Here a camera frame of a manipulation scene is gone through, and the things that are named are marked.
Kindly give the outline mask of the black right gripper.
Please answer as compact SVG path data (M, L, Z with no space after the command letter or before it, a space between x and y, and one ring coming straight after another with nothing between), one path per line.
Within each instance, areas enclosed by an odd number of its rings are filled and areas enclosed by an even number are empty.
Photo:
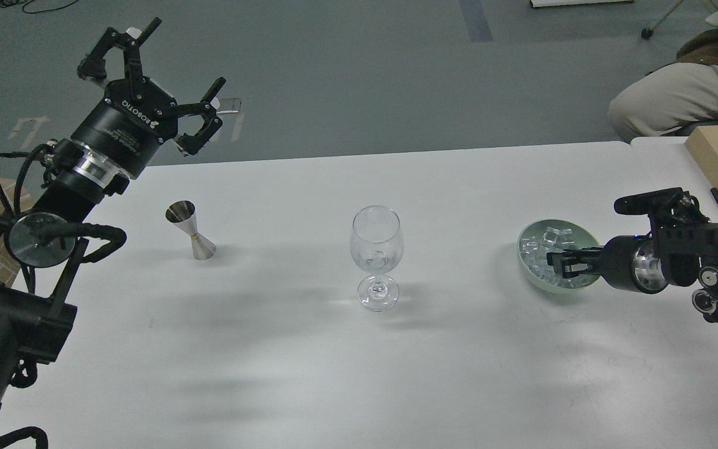
M562 279L598 279L627 292L650 293L636 278L636 256L643 248L652 250L652 242L644 236L624 235L610 239L602 247L573 248L547 253L547 264Z

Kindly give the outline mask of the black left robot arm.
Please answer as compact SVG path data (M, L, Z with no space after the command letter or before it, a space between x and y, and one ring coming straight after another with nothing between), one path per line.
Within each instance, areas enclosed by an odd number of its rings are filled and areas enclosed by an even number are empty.
M34 385L38 366L62 352L77 315L67 296L79 268L127 241L121 228L87 222L89 213L124 193L164 144L196 155L223 125L222 77L202 99L180 104L143 73L141 48L160 24L103 32L77 68L103 97L70 137L0 153L0 409L8 389ZM0 448L22 440L49 446L31 426L0 435Z

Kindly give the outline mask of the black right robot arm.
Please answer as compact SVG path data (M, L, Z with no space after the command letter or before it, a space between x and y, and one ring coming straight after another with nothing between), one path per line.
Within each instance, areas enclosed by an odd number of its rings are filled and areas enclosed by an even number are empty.
M613 207L620 215L647 216L649 233L548 253L555 273L565 279L600 276L613 288L643 294L698 284L693 306L718 324L718 223L701 213L696 197L676 187L621 197Z

